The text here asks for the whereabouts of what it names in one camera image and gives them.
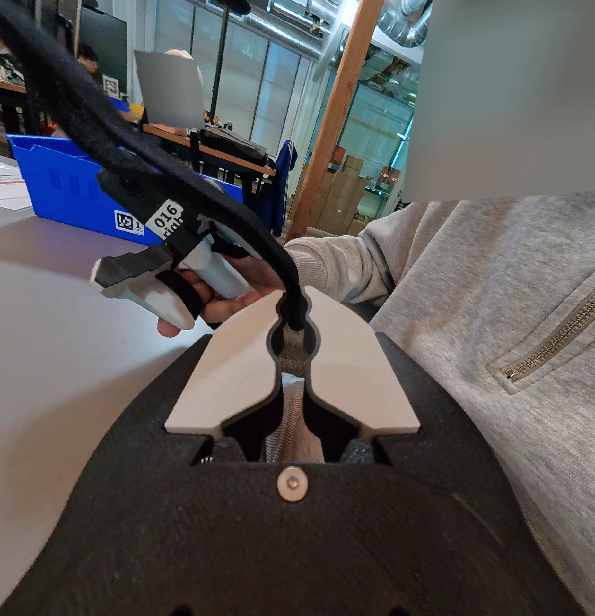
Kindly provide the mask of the grey desk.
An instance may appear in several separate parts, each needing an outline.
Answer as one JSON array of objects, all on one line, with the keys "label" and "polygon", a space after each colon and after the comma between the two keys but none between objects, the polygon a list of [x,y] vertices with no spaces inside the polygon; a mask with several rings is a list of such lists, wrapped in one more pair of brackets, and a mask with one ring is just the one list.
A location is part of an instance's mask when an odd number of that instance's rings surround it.
[{"label": "grey desk", "polygon": [[0,605],[51,535],[94,449],[129,403],[201,336],[175,338],[88,283],[141,246],[0,206]]}]

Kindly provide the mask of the white paper sheet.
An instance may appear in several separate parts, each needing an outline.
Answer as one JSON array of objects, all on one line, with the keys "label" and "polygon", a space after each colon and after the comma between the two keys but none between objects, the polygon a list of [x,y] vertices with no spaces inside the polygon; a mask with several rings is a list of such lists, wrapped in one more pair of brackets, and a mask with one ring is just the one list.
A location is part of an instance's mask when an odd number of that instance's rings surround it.
[{"label": "white paper sheet", "polygon": [[31,206],[31,197],[18,166],[0,161],[0,207],[20,211]]}]

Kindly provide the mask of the wooden post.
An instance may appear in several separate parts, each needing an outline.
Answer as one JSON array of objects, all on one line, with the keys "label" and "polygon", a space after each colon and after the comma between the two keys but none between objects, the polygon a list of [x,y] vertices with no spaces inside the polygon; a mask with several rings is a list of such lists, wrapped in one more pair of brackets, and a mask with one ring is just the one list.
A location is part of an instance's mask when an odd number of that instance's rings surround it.
[{"label": "wooden post", "polygon": [[359,1],[286,242],[305,235],[384,1]]}]

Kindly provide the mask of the wooden table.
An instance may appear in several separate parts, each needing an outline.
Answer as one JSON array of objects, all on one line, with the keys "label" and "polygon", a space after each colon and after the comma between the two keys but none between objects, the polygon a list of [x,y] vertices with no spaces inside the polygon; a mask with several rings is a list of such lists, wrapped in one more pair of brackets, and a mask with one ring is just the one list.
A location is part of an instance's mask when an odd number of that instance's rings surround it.
[{"label": "wooden table", "polygon": [[256,177],[262,177],[264,182],[270,182],[276,176],[274,166],[254,163],[204,144],[199,144],[198,148],[193,151],[189,137],[173,134],[142,121],[139,122],[138,128],[155,137],[165,151],[176,156],[182,162],[189,163],[194,171],[211,171],[213,176],[221,173],[225,181],[229,181],[230,176],[240,174],[254,174]]}]

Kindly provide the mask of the blue jacket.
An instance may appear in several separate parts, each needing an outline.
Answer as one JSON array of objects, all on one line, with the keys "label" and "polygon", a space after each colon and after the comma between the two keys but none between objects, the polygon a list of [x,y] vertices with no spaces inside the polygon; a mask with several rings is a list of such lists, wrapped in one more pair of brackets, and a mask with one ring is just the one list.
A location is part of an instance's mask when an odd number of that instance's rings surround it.
[{"label": "blue jacket", "polygon": [[286,219],[288,178],[294,169],[298,152],[293,141],[286,140],[276,159],[276,173],[270,184],[264,184],[257,199],[256,214],[271,234],[280,238]]}]

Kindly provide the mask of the black monitor screen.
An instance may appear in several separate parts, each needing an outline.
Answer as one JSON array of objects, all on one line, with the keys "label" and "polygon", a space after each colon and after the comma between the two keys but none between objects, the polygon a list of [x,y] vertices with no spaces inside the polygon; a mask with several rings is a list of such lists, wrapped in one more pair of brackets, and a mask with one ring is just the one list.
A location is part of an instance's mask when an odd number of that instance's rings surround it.
[{"label": "black monitor screen", "polygon": [[79,43],[97,53],[105,95],[116,100],[127,93],[127,24],[101,12],[92,2],[82,5]]}]

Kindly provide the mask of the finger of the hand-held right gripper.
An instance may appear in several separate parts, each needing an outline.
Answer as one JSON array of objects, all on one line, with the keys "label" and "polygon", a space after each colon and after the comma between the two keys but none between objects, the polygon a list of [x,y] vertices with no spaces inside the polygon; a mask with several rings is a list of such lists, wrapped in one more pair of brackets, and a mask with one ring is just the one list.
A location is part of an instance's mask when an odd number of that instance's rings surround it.
[{"label": "finger of the hand-held right gripper", "polygon": [[90,285],[102,295],[121,295],[127,289],[140,293],[170,268],[173,256],[167,250],[142,250],[106,256],[94,264]]}]

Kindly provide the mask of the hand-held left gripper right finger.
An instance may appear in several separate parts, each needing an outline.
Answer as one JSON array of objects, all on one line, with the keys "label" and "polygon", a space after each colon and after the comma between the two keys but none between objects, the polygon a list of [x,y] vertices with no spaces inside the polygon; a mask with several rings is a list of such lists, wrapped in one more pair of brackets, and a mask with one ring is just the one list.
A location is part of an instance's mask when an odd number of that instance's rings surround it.
[{"label": "hand-held left gripper right finger", "polygon": [[307,391],[363,439],[415,434],[421,425],[375,331],[357,313],[306,286]]}]

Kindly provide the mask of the grey zip hoodie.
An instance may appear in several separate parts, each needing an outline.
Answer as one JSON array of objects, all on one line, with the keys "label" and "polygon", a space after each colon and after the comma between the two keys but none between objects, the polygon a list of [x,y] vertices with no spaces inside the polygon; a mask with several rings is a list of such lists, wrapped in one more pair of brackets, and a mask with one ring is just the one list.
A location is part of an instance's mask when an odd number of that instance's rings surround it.
[{"label": "grey zip hoodie", "polygon": [[412,204],[381,223],[397,286],[373,326],[478,425],[595,615],[595,192]]}]

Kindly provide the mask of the blue plastic bin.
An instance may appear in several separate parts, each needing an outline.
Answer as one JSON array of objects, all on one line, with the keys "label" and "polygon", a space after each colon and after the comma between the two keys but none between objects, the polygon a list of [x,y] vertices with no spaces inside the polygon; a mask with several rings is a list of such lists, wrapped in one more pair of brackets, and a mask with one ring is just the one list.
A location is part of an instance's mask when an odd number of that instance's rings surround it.
[{"label": "blue plastic bin", "polygon": [[108,172],[70,139],[7,139],[38,217],[146,246],[166,240],[181,222],[179,204]]}]

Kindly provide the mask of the black bag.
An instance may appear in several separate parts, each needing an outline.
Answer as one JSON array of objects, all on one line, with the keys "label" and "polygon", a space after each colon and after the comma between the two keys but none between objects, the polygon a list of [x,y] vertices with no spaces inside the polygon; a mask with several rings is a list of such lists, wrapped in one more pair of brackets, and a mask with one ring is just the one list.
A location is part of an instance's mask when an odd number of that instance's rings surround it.
[{"label": "black bag", "polygon": [[231,130],[221,127],[205,127],[198,131],[198,138],[200,144],[227,155],[262,166],[268,163],[266,148]]}]

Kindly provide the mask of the cluster of silver pipes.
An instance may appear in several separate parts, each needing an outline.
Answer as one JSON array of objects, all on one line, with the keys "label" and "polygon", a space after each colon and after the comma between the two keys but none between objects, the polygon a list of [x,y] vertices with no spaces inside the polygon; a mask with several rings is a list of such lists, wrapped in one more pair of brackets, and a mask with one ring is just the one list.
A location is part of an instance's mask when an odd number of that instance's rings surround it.
[{"label": "cluster of silver pipes", "polygon": [[[432,11],[432,1],[384,1],[374,33],[386,36],[404,49],[425,43]],[[267,17],[285,20],[294,27],[317,36],[329,35],[340,21],[348,25],[353,19],[356,1],[251,1],[255,10]]]}]

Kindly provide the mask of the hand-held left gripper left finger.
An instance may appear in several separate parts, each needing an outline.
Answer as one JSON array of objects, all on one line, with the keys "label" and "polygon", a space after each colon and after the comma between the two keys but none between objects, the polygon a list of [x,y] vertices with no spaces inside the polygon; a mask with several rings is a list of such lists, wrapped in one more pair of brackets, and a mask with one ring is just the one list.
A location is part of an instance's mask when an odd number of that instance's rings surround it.
[{"label": "hand-held left gripper left finger", "polygon": [[216,329],[165,421],[167,432],[221,437],[224,424],[272,396],[279,370],[268,338],[283,297],[273,291]]}]

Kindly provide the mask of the stack of cardboard boxes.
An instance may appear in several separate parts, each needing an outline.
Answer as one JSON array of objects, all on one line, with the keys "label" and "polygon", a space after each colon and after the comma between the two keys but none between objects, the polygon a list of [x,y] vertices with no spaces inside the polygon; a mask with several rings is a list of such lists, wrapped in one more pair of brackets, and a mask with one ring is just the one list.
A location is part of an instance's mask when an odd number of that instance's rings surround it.
[{"label": "stack of cardboard boxes", "polygon": [[367,177],[361,176],[363,164],[362,159],[349,155],[338,170],[327,171],[311,210],[309,227],[336,236],[348,234],[370,184]]}]

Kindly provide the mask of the person's right hand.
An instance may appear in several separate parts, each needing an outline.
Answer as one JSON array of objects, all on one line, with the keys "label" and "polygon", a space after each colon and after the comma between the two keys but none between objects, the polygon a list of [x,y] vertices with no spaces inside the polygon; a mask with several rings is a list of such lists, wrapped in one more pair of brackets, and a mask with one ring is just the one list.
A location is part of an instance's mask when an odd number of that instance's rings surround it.
[{"label": "person's right hand", "polygon": [[187,280],[200,296],[202,300],[200,317],[208,325],[223,323],[234,314],[254,304],[266,295],[276,290],[285,290],[281,279],[263,259],[257,259],[253,256],[241,259],[224,256],[224,259],[251,286],[252,289],[248,293],[235,298],[225,299],[223,296],[218,295],[197,273],[185,269],[177,270],[177,273]]}]

